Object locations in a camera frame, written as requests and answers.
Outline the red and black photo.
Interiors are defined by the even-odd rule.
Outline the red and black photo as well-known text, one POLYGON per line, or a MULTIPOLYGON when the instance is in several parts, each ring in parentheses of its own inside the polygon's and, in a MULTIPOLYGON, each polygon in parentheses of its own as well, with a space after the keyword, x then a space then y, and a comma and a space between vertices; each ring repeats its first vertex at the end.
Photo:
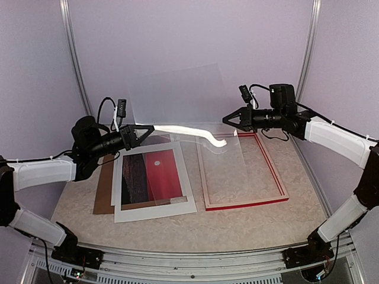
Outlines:
POLYGON ((126 155, 122 159, 121 204, 126 209, 171 204, 183 197, 174 151, 126 155))

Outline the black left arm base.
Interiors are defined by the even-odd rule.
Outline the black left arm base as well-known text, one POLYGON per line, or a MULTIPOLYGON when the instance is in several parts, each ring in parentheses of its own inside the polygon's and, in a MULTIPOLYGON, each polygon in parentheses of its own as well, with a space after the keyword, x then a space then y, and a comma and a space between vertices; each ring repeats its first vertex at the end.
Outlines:
POLYGON ((104 253, 101 250, 78 245, 78 238, 73 233, 66 233, 63 243, 54 246, 52 259, 80 266, 84 269, 99 270, 104 253))

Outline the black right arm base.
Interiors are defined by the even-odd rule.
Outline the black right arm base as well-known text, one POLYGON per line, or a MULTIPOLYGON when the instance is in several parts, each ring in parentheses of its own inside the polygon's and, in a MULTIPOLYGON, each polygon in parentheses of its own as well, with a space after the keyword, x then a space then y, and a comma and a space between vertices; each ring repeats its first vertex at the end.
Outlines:
POLYGON ((317 231, 307 237, 307 244, 300 247, 290 247, 282 252, 287 269, 305 266, 333 258, 330 241, 325 242, 317 231))

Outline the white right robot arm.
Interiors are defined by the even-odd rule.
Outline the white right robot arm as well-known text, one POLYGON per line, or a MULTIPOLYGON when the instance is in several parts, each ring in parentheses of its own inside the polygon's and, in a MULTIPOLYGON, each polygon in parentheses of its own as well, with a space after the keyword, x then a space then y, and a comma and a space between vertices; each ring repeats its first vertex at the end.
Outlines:
POLYGON ((301 110, 299 107, 298 103, 271 109, 243 106, 225 116, 222 122, 245 132, 281 129, 314 145, 323 157, 329 151, 338 161, 348 162, 361 173, 351 195, 317 228, 315 235, 319 240, 313 240, 303 249, 303 258, 314 263, 325 254, 325 243, 378 207, 378 141, 355 134, 306 106, 301 110))

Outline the wooden picture frame red edge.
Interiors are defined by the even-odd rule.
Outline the wooden picture frame red edge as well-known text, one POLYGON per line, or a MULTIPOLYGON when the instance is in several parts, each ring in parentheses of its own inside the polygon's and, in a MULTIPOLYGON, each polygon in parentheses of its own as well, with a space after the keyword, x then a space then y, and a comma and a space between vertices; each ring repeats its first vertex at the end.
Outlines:
POLYGON ((289 199, 283 181, 256 133, 219 134, 217 148, 196 139, 206 211, 275 204, 289 199))

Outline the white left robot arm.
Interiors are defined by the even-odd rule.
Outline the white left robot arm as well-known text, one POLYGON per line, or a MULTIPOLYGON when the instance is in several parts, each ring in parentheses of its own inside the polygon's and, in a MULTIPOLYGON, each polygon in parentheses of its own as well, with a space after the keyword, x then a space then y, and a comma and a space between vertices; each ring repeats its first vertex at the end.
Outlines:
POLYGON ((73 147, 66 157, 49 157, 33 162, 1 159, 1 226, 48 242, 70 263, 83 257, 78 238, 62 224, 54 224, 15 201, 15 192, 56 182, 79 182, 91 177, 99 159, 121 150, 134 149, 155 128, 152 125, 126 125, 118 131, 100 132, 101 126, 74 126, 73 147))

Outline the white photo mat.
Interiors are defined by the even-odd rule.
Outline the white photo mat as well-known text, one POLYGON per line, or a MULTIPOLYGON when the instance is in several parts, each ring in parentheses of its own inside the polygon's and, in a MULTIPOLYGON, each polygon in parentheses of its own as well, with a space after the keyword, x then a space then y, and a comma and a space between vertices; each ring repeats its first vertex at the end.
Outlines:
POLYGON ((182 149, 179 141, 171 134, 158 134, 147 138, 142 146, 129 151, 121 151, 121 156, 114 163, 113 188, 111 194, 111 204, 114 205, 114 221, 133 222, 144 221, 155 218, 172 217, 176 215, 192 214, 197 212, 195 200, 184 162, 182 149), (170 150, 174 151, 175 162, 181 183, 183 197, 175 199, 173 203, 158 206, 142 207, 134 205, 126 209, 121 204, 121 176, 122 159, 126 155, 148 153, 154 151, 170 150))

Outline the clear acrylic sheet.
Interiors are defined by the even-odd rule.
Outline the clear acrylic sheet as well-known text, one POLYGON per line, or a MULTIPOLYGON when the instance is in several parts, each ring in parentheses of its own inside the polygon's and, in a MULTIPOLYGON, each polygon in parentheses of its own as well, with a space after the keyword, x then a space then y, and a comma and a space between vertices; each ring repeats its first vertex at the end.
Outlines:
POLYGON ((174 134, 197 200, 204 199, 204 192, 212 205, 252 199, 237 129, 222 123, 233 105, 217 64, 135 78, 129 95, 138 124, 207 130, 216 140, 226 142, 216 147, 187 131, 174 134))

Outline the white protective film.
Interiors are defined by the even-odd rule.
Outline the white protective film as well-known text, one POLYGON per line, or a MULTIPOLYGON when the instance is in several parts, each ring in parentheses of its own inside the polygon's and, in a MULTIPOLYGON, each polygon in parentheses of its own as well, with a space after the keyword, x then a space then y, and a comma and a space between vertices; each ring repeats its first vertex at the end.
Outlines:
POLYGON ((153 126, 156 131, 162 131, 171 134, 179 134, 179 135, 190 135, 194 137, 201 137, 210 142, 214 147, 224 147, 227 145, 227 141, 225 139, 218 140, 213 136, 211 132, 208 130, 203 130, 199 128, 192 127, 184 127, 180 125, 154 125, 153 126))

